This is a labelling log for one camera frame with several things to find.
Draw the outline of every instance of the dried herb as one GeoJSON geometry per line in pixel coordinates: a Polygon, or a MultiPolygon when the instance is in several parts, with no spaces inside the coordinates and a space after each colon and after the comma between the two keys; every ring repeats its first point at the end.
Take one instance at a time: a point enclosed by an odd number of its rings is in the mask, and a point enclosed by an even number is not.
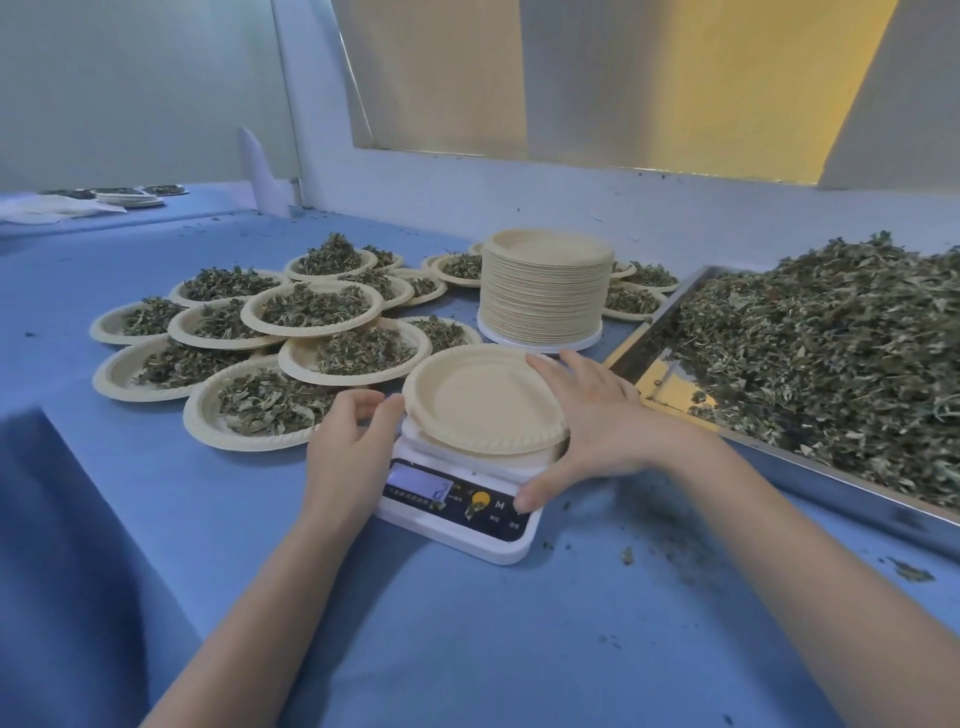
{"type": "Polygon", "coordinates": [[[153,384],[157,389],[186,387],[210,378],[222,369],[246,361],[249,352],[219,352],[197,349],[171,342],[166,349],[152,353],[134,376],[136,384],[153,384]]]}
{"type": "Polygon", "coordinates": [[[444,273],[457,279],[479,280],[483,256],[458,253],[444,266],[444,273]]]}
{"type": "Polygon", "coordinates": [[[607,302],[604,306],[621,313],[647,314],[660,308],[660,302],[650,291],[612,285],[607,290],[607,302]]]}
{"type": "Polygon", "coordinates": [[[325,375],[367,375],[398,367],[416,353],[395,329],[344,331],[324,339],[317,348],[317,371],[325,375]]]}
{"type": "Polygon", "coordinates": [[[699,417],[960,511],[960,248],[882,232],[709,281],[674,351],[699,417]]]}
{"type": "Polygon", "coordinates": [[[298,283],[290,293],[265,302],[260,320],[282,327],[322,327],[355,319],[369,309],[370,302],[359,286],[317,293],[306,283],[298,283]]]}
{"type": "Polygon", "coordinates": [[[216,308],[205,305],[204,315],[193,333],[207,339],[255,339],[262,336],[240,320],[243,306],[244,302],[240,299],[231,299],[229,303],[216,308]]]}
{"type": "Polygon", "coordinates": [[[386,268],[388,265],[393,263],[394,260],[396,260],[393,253],[390,251],[381,250],[375,245],[365,245],[363,249],[376,255],[376,265],[374,268],[386,268]]]}
{"type": "Polygon", "coordinates": [[[665,288],[668,285],[677,285],[680,282],[680,279],[659,263],[657,265],[640,265],[636,260],[630,262],[636,266],[636,273],[624,279],[630,283],[648,285],[653,288],[665,288]]]}
{"type": "Polygon", "coordinates": [[[125,336],[152,336],[166,333],[174,316],[183,311],[178,303],[167,301],[160,296],[148,296],[130,313],[123,317],[120,329],[125,336]]]}
{"type": "Polygon", "coordinates": [[[310,248],[295,266],[305,276],[335,276],[360,267],[362,258],[339,232],[332,232],[319,248],[310,248]]]}
{"type": "Polygon", "coordinates": [[[318,425],[339,391],[263,368],[224,388],[220,415],[241,435],[282,435],[318,425]]]}
{"type": "Polygon", "coordinates": [[[395,298],[394,287],[390,280],[390,277],[385,273],[378,273],[377,271],[362,271],[360,273],[355,273],[352,276],[341,276],[340,280],[349,280],[352,283],[362,283],[363,285],[368,285],[370,288],[376,290],[381,296],[383,296],[384,301],[389,301],[390,299],[395,298]]]}
{"type": "Polygon", "coordinates": [[[415,327],[430,337],[430,344],[433,346],[433,353],[442,352],[445,349],[463,346],[467,340],[464,337],[464,328],[460,324],[441,321],[436,316],[429,319],[420,319],[411,321],[415,327]]]}
{"type": "Polygon", "coordinates": [[[183,284],[183,296],[190,301],[216,301],[234,296],[254,296],[276,286],[276,280],[261,276],[253,268],[243,270],[203,268],[196,277],[183,284]]]}

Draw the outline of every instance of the stack of paper plates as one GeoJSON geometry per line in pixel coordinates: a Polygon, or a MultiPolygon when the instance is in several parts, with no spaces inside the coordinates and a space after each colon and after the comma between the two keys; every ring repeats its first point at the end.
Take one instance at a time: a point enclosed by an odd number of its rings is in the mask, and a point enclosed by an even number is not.
{"type": "Polygon", "coordinates": [[[588,235],[498,232],[483,244],[480,330],[542,352],[590,346],[602,331],[612,266],[613,250],[588,235]]]}

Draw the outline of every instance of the scale display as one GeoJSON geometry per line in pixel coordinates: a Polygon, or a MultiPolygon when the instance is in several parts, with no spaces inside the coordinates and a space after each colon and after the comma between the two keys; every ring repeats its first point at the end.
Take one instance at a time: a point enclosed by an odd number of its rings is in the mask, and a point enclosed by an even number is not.
{"type": "Polygon", "coordinates": [[[530,514],[514,510],[514,497],[394,458],[383,495],[501,541],[517,541],[530,514]]]}

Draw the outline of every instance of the blue table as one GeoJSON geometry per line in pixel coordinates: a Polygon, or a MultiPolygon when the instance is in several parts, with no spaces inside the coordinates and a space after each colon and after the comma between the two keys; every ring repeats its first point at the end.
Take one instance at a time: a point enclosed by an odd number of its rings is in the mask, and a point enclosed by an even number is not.
{"type": "MultiPolygon", "coordinates": [[[[11,534],[0,585],[20,595],[0,607],[0,641],[16,634],[10,654],[23,655],[11,680],[18,690],[0,688],[0,704],[19,700],[11,704],[25,719],[13,724],[44,724],[37,715],[60,724],[49,716],[74,715],[80,696],[98,725],[134,722],[250,583],[300,501],[303,448],[220,452],[186,434],[182,402],[96,395],[89,377],[111,349],[86,337],[89,321],[165,293],[201,266],[276,270],[331,231],[412,266],[469,242],[320,212],[290,222],[245,212],[59,236],[0,258],[0,306],[17,310],[0,323],[13,353],[0,370],[11,383],[0,401],[0,534],[11,534]],[[97,655],[96,669],[89,660],[78,669],[83,654],[97,655]],[[38,708],[28,697],[43,678],[58,688],[38,708]]],[[[475,292],[466,292],[411,314],[472,324],[475,309],[475,292]]],[[[591,353],[606,355],[629,330],[608,326],[591,353]]],[[[798,505],[960,631],[960,566],[798,505]],[[906,583],[889,557],[937,580],[906,583]]],[[[537,547],[514,567],[371,522],[283,720],[321,724],[839,720],[688,506],[645,473],[584,484],[552,503],[537,547]],[[636,558],[629,567],[620,559],[627,546],[636,558]]]]}

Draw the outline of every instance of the white wall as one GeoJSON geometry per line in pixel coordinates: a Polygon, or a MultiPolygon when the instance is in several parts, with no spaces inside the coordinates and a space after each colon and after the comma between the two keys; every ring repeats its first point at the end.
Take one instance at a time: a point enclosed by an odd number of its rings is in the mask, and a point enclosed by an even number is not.
{"type": "Polygon", "coordinates": [[[960,242],[960,198],[948,195],[355,149],[328,0],[275,5],[308,205],[471,240],[512,227],[587,232],[680,275],[709,262],[769,267],[879,230],[928,253],[960,242]]]}

